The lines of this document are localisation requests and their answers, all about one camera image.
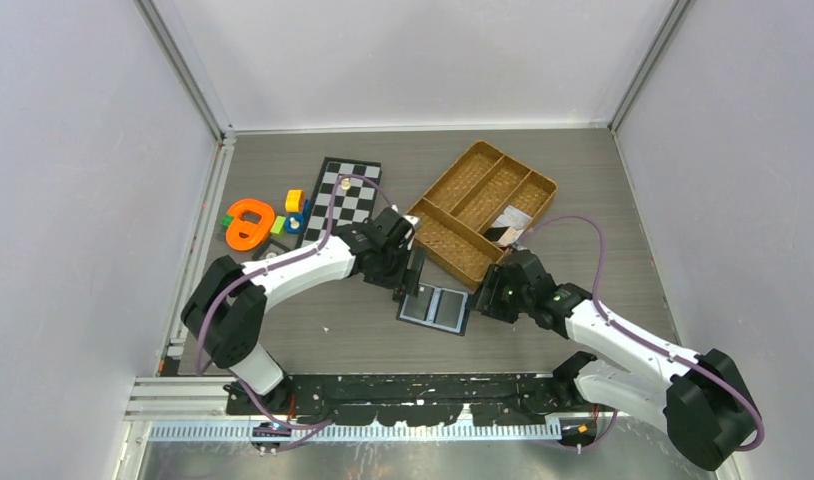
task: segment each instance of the cable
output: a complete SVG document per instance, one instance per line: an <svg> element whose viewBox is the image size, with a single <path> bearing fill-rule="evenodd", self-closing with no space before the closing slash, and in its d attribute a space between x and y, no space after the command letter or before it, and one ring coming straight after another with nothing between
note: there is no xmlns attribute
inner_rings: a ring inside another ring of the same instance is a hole
<svg viewBox="0 0 814 480"><path fill-rule="evenodd" d="M392 206L392 201L389 199L389 197L386 195L386 193L383 191L383 189L377 183L369 180L366 177L363 177L362 175L355 175L355 174L351 174L351 173L344 173L344 174L339 175L339 177L337 177L337 179L336 179L336 183L334 183L334 185L333 185L333 190L331 191L331 195L330 195L330 201L328 202L328 209L327 209L327 215L326 215L326 220L327 221L326 221L325 232L324 232L324 235L322 236L321 240L319 241L319 243L316 245L316 248L314 248L312 250L308 250L308 251L302 253L301 255L296 255L294 257L290 257L290 258L287 258L285 260L277 261L277 262L269 265L268 270L265 267L264 268L258 268L258 269L254 270L254 271L251 271L251 272L249 272L249 273L247 273L245 275L242 275L241 277L239 277L236 280L234 280L233 282L231 282L227 287L225 287L221 292L219 292L219 294L216 296L215 299L213 299L213 302L210 304L210 308L207 309L207 313L204 316L204 321L201 323L201 329L198 332L198 351L197 351L197 354L195 356L195 374L197 376L199 376L199 377L203 376L206 369L212 363L212 361L209 361L206 364L201 363L203 352L205 350L204 345L205 345L206 339L207 339L207 331L209 330L210 324L213 321L213 317L215 316L216 311L219 308L219 305L221 305L222 302L224 302L224 300L228 297L228 295L230 295L230 293L233 292L234 289L236 289L237 287L239 287L243 283L251 280L252 278L258 277L258 276L263 275L263 274L267 274L268 272L277 270L278 268L282 268L282 267L286 267L288 265L292 265L293 263L299 262L299 261L301 261L301 260L303 260L305 258L309 258L309 257L311 257L313 255L316 255L317 253L319 253L319 251L321 251L321 249L325 248L325 246L328 243L328 240L330 239L331 230L333 228L333 223L334 223L333 222L333 220L334 220L333 219L333 207L334 207L334 202L335 202L335 199L336 199L336 194L338 192L338 189L340 188L341 180L346 178L346 177L347 178L357 178L357 179L360 179L361 181L371 185L372 188L374 188L381 195L381 197L383 197L384 201L387 204L387 207ZM254 404L254 406L257 408L257 410L259 410L259 412L262 413L271 422L273 422L273 423L275 423L277 425L280 425L281 427L288 428L290 430L310 430L309 434L307 434L306 436L298 439L297 441L292 442L289 445L284 445L284 446L282 446L280 448L275 449L274 450L275 453L277 453L277 452L285 452L285 451L292 450L292 449L295 449L295 448L298 448L298 447L302 446L307 440L312 438L317 433L321 432L322 429L324 429L325 427L327 427L328 425L330 425L332 423L330 420L325 420L323 422L319 422L319 423L314 424L314 425L300 425L300 424L291 424L291 423L282 422L281 420L278 420L274 415L272 415L271 412L269 412L266 409L266 407L263 406L262 403L260 403L260 399L258 398L257 394L254 393L254 391L251 389L251 386L248 385L247 382L245 382L244 380L242 380L239 377L236 377L236 379L239 382L239 384L242 386L242 389L245 390L245 393L248 394L248 397L251 399L251 402Z"/></svg>
<svg viewBox="0 0 814 480"><path fill-rule="evenodd" d="M670 354L669 350L667 350L667 349L665 349L665 348L663 348L663 347L661 347L659 345L656 345L656 344L646 340L645 338L637 335L636 333L634 333L631 330L627 329L624 325L616 323L612 318L610 318L607 315L607 312L604 310L604 307L601 305L601 301L599 300L599 294L598 294L598 287L599 287L599 285L601 283L602 267L604 266L604 257L605 257L605 252L606 252L607 249L606 249L605 242L604 242L604 232L601 230L601 227L599 227L598 223L596 223L595 220L593 220L593 219L591 219L591 218L589 218L587 216L584 216L584 215L563 215L563 216L560 216L560 217L552 218L552 219L546 220L545 222L542 222L542 223L534 226L533 228L529 229L528 231L524 232L519 237L519 242L521 243L521 242L525 241L525 239L530 237L534 232L536 232L537 230L545 227L546 225L552 224L552 223L554 223L556 221L559 221L559 220L565 220L565 219L570 219L570 218L583 220L583 221L589 223L590 225L592 225L593 228L595 228L595 231L598 234L598 264L597 264L596 270L595 270L595 279L593 280L593 288L592 288L592 296L593 296L593 298L592 298L592 300L593 300L593 305L595 305L595 309L607 321L607 324L614 327L614 328L616 328L617 330L619 330L619 332L624 334L626 337L630 338L631 340L636 341L637 343L639 343L640 345L648 348L649 350L651 350L651 351L653 351L655 353L658 353L660 355L663 355L664 357L667 357L667 358L674 358L674 360L676 362L680 363L681 365L684 365L687 368L692 369L693 371L698 372L699 374L701 374L702 376L704 376L705 378L707 378L708 380L710 380L711 382L715 383L717 386L719 386L720 388L722 388L723 390L728 392L728 394L730 394L732 397L734 397L734 399L737 400L737 402L740 403L740 405L749 412L749 415L751 415L752 420L754 420L755 428L757 429L757 435L755 435L754 440L752 440L751 442L749 442L746 445L742 445L742 446L737 447L736 450L738 452L747 452L747 451L754 450L755 448L759 447L760 444L763 443L763 439L766 437L766 428L763 425L763 419L760 417L760 412L757 411L757 408L755 408L754 405L752 405L751 402L749 402L748 399L745 396L743 396L743 394L738 392L734 387L729 385L727 382L725 382L721 378L717 377L712 372L708 371L706 368L703 368L700 365L698 365L697 363L694 363L693 361L688 360L686 358L683 358L683 357L681 357L679 355L675 355L673 357ZM605 436L607 436L607 434L610 432L610 430L613 429L613 424L616 421L616 417L617 417L618 413L619 412L614 410L613 411L613 417L610 419L610 423L607 425L607 428L605 429L604 433L599 438L597 438L593 443L591 443L590 445L587 445L586 447L581 448L580 451L588 450L588 449L594 447L599 442L601 442L601 440Z"/></svg>

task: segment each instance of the wicker basket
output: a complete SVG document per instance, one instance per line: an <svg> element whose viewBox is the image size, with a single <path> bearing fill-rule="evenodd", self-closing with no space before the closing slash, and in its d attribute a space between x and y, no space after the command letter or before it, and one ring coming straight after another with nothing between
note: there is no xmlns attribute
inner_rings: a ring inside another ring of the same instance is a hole
<svg viewBox="0 0 814 480"><path fill-rule="evenodd" d="M421 219L416 240L430 258L475 289L487 267L505 254L482 233L508 205L530 215L532 225L556 192L554 181L481 141L466 150L409 213Z"/></svg>

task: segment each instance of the grey wooden tabletop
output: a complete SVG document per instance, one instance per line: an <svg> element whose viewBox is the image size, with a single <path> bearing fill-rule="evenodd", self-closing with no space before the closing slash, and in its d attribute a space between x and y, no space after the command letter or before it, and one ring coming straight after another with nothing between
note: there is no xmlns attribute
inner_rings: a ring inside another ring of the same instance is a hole
<svg viewBox="0 0 814 480"><path fill-rule="evenodd" d="M555 180L557 196L544 218L586 214L607 237L601 298L616 313L669 341L672 321L640 227L625 171L607 130L499 130L387 133L304 133L241 135L230 165L220 215L246 197L283 211L286 192L310 193L325 156L380 162L382 186L409 208L474 142L486 140L513 158ZM381 208L383 201L377 202ZM292 236L279 237L294 246ZM555 281L592 285L598 238L588 224L558 222L533 235ZM235 252L214 238L207 261ZM465 290L436 265L425 266L422 281ZM351 278L293 297L269 312L260 341L291 373L550 372L579 345L536 327L521 316L509 325L472 314L464 337L395 319L390 292ZM180 366L194 373L190 338ZM221 373L213 367L210 373Z"/></svg>

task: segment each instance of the checkerboard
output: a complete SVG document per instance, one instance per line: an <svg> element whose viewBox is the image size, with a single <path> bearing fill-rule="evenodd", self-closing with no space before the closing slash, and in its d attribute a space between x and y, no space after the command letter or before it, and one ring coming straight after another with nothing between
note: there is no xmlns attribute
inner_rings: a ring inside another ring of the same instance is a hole
<svg viewBox="0 0 814 480"><path fill-rule="evenodd" d="M331 192L340 173L353 173L362 175L373 182L380 184L380 163L361 162L359 160L346 160L342 158L326 157L316 181L314 194L310 197L312 208L310 218L307 220L304 232L298 236L296 248L315 243L324 235L327 206L330 202ZM351 188L344 190L336 187L336 198L333 203L333 228L354 222L362 222L369 218L375 208L377 191L358 178L351 178Z"/></svg>

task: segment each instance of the green block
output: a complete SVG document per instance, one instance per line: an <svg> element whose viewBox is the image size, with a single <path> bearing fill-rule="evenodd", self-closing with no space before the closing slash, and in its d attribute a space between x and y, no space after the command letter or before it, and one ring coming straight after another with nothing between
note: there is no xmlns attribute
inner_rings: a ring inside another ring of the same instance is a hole
<svg viewBox="0 0 814 480"><path fill-rule="evenodd" d="M286 219L280 215L275 218L275 223L272 225L271 234L272 235L281 235L283 233L283 224L286 223Z"/></svg>

